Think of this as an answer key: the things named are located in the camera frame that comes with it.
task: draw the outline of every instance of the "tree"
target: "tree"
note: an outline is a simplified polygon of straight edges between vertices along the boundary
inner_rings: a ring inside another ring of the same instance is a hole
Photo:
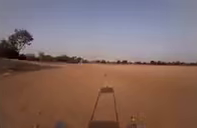
[[[106,64],[106,60],[101,60],[101,62],[100,63],[102,63],[102,64]]]
[[[83,58],[82,57],[77,57],[77,56],[73,56],[70,58],[70,63],[80,63],[83,61]]]
[[[120,60],[117,60],[117,64],[120,64],[121,63],[121,61]]]
[[[122,60],[122,64],[127,64],[128,61],[127,60]]]
[[[156,64],[156,62],[154,60],[151,60],[150,64]]]
[[[55,60],[60,61],[60,62],[68,62],[70,60],[70,57],[67,55],[61,55],[61,56],[55,57]]]
[[[142,64],[142,62],[141,61],[137,61],[134,64]]]
[[[100,63],[101,61],[100,61],[100,60],[95,60],[95,62],[96,62],[96,63]]]
[[[39,52],[38,53],[39,60],[43,60],[44,56],[45,56],[44,52]]]
[[[26,60],[26,55],[20,54],[18,57],[19,60]]]
[[[44,60],[44,61],[54,61],[54,58],[53,58],[53,56],[51,56],[51,55],[45,55],[45,56],[43,57],[43,60]]]
[[[27,60],[33,60],[33,61],[37,60],[35,54],[33,54],[33,53],[27,53],[27,54],[25,54],[25,56],[26,56]]]
[[[82,60],[82,63],[89,63],[89,61],[86,60],[86,59],[83,59],[83,60]]]
[[[8,58],[18,58],[19,52],[5,39],[0,41],[0,56]]]
[[[9,36],[8,41],[13,49],[20,52],[26,45],[31,45],[33,36],[27,30],[15,29],[15,33]]]
[[[181,64],[180,61],[176,61],[176,62],[173,62],[173,63],[174,63],[174,65],[180,65]]]

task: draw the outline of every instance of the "tree line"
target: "tree line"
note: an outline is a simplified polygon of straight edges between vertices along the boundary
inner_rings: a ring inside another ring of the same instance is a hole
[[[165,62],[165,61],[154,61],[154,60],[151,60],[150,62],[141,62],[141,61],[131,62],[131,61],[128,61],[128,60],[117,60],[117,61],[95,60],[95,61],[92,61],[92,62],[94,62],[94,63],[101,63],[101,64],[137,64],[137,65],[184,65],[184,66],[197,66],[197,62],[181,62],[181,61]]]
[[[8,36],[7,39],[0,40],[0,57],[20,59],[20,60],[30,60],[30,61],[52,61],[52,62],[66,62],[66,63],[101,63],[101,64],[139,64],[139,65],[185,65],[192,66],[196,65],[197,62],[187,63],[181,61],[165,62],[165,61],[155,61],[150,62],[131,62],[128,60],[117,60],[117,61],[107,61],[107,60],[94,60],[88,61],[82,57],[77,56],[51,56],[45,54],[44,52],[39,52],[38,56],[34,54],[20,54],[20,52],[26,47],[31,45],[33,41],[33,36],[25,29],[15,29],[14,33]]]

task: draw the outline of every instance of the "blue sky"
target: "blue sky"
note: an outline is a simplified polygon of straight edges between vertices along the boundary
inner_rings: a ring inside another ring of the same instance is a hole
[[[197,61],[197,0],[0,0],[0,39],[15,28],[27,53]]]

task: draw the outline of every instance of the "bare soil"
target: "bare soil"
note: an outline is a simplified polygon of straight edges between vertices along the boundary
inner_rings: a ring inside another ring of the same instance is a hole
[[[197,67],[67,65],[0,77],[1,128],[86,128],[102,86],[113,86],[120,126],[131,115],[146,128],[197,128]],[[114,120],[102,97],[95,119]]]

